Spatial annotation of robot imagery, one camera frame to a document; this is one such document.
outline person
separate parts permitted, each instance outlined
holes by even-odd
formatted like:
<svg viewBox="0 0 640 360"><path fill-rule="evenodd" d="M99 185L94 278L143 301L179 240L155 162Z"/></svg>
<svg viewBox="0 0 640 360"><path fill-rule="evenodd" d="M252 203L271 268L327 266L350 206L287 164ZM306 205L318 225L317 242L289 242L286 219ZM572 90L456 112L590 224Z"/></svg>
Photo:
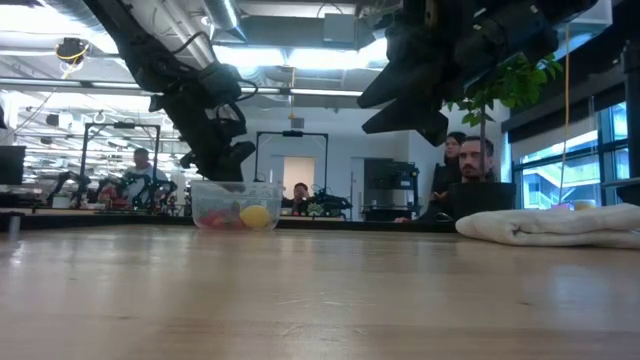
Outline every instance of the person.
<svg viewBox="0 0 640 360"><path fill-rule="evenodd" d="M128 168L125 171L125 174L139 174L139 175L147 175L149 176L149 178L151 179L151 181L153 181L153 165L151 165L149 163L149 151L147 149L144 148L137 148L134 152L133 152L133 162L135 163L135 166L132 166L130 168ZM162 170L160 169L156 169L156 179L157 180L162 180L162 181L167 181L167 175L165 175L164 172L162 172ZM133 197L135 197L136 195L138 195L138 193L140 193L140 191L142 191L142 189L144 189L144 180L143 179L138 179L137 182L129 185L129 187L127 188L127 202L129 204L131 204ZM159 198L162 196L162 190L167 191L167 187L163 186L161 189L158 189L158 191L156 192L156 198ZM147 191L145 191L141 197L140 200L142 201L142 203L145 203L148 200L149 194Z"/></svg>
<svg viewBox="0 0 640 360"><path fill-rule="evenodd" d="M484 174L480 170L480 137L469 136L460 147L460 171L462 182L495 181L493 172L493 143L485 139Z"/></svg>
<svg viewBox="0 0 640 360"><path fill-rule="evenodd" d="M460 172L460 146L466 139L463 132L454 131L447 135L444 150L444 165L438 164L433 174L432 193L429 197L429 207L418 221L431 221L438 213L450 212L447 194L449 185L459 183L462 179ZM398 218L396 222L409 222L410 219Z"/></svg>
<svg viewBox="0 0 640 360"><path fill-rule="evenodd" d="M313 198L309 196L309 187L307 187L305 183L297 183L293 187L293 199L283 198L282 207L291 208L293 215L305 215L309 207L309 202L312 199Z"/></svg>

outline woman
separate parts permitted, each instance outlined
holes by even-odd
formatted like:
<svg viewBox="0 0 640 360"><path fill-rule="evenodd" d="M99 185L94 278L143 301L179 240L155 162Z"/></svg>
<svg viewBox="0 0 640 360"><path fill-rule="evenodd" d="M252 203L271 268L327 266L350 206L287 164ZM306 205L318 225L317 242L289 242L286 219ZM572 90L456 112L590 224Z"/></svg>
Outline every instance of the woman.
<svg viewBox="0 0 640 360"><path fill-rule="evenodd" d="M427 212L422 215L419 221L433 221L438 213L450 214L451 209L447 201L449 185L461 181L462 173L460 172L460 146L467 137L465 133L454 131L447 135L444 143L444 165L436 165L433 173L432 193L429 197L429 207ZM396 222L409 222L410 219L400 218Z"/></svg>

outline clear plastic bowl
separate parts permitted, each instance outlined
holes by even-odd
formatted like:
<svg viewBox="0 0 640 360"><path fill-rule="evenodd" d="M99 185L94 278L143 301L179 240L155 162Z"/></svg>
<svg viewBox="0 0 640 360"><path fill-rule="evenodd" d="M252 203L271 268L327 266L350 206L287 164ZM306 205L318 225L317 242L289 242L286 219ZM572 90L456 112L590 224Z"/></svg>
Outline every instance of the clear plastic bowl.
<svg viewBox="0 0 640 360"><path fill-rule="evenodd" d="M280 218L282 187L260 182L191 181L191 198L193 221L201 229L272 230Z"/></svg>

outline man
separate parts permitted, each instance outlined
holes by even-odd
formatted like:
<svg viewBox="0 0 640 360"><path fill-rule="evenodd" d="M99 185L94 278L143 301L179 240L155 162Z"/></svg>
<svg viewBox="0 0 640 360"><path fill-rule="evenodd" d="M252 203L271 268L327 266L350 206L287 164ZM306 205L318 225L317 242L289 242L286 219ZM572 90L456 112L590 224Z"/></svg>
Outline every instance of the man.
<svg viewBox="0 0 640 360"><path fill-rule="evenodd" d="M133 162L136 165L128 168L125 171L125 174L147 175L149 176L149 179L153 181L153 165L149 163L149 151L147 149L144 149L144 148L136 149L133 152ZM162 181L168 180L167 175L165 175L160 169L156 169L156 179L162 180ZM138 179L137 182L129 185L129 187L127 188L127 201L129 202L129 204L131 204L133 197L138 195L138 193L140 193L142 189L144 189L143 179ZM168 188L164 186L161 189L158 189L158 191L156 192L156 197L160 197L162 190L167 191ZM145 203L148 198L149 198L149 193L145 191L141 195L140 200L142 201L142 203Z"/></svg>
<svg viewBox="0 0 640 360"><path fill-rule="evenodd" d="M283 198L282 207L291 208L291 214L293 215L305 216L311 199L307 185L304 183L297 183L293 187L293 199Z"/></svg>
<svg viewBox="0 0 640 360"><path fill-rule="evenodd" d="M460 147L462 182L495 181L493 173L493 143L485 139L484 175L480 170L480 137L469 136Z"/></svg>

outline potted plant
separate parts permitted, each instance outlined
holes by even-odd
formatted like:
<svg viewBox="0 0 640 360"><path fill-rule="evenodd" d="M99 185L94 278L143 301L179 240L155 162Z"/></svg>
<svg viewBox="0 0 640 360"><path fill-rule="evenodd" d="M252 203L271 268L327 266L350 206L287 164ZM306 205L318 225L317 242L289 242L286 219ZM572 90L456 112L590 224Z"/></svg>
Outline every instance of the potted plant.
<svg viewBox="0 0 640 360"><path fill-rule="evenodd" d="M480 125L480 173L484 174L479 182L452 185L450 192L455 218L481 211L508 210L515 207L515 184L487 179L486 126L488 121L495 122L487 114L487 110L493 110L496 100L510 109L537 103L540 91L549 78L555 79L562 71L562 66L555 61L553 54L535 64L530 63L524 54L519 54L468 87L464 98L447 103L449 111L454 105L467 111L462 118L463 124L469 124L470 127Z"/></svg>

